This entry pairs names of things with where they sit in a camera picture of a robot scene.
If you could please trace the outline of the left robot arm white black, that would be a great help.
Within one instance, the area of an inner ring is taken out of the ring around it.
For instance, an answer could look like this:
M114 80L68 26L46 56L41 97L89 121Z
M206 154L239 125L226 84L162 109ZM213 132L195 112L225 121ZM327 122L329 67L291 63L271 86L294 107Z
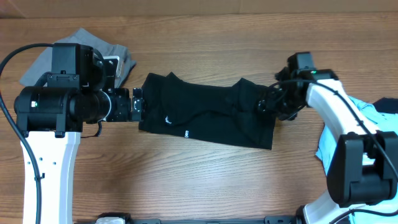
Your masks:
M139 122L142 91L116 87L124 65L80 44L54 44L42 84L14 102L24 149L24 223L71 223L73 174L84 124Z

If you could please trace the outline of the black polo shirt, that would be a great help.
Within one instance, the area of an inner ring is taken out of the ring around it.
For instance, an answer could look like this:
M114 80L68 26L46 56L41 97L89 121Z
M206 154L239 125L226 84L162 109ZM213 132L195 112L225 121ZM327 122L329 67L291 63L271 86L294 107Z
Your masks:
M272 148L275 116L258 110L266 86L244 78L229 87L197 85L174 73L149 73L142 91L146 105L140 130L232 146Z

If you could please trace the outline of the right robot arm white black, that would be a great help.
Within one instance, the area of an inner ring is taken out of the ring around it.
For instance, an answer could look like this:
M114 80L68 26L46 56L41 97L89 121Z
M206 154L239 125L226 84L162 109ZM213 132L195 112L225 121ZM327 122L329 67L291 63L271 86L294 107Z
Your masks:
M326 175L327 190L294 216L268 217L273 223L338 223L360 213L394 217L378 205L397 195L397 134L383 132L363 116L330 69L314 66L310 52L298 52L276 73L257 103L279 120L313 108L331 131L336 149Z

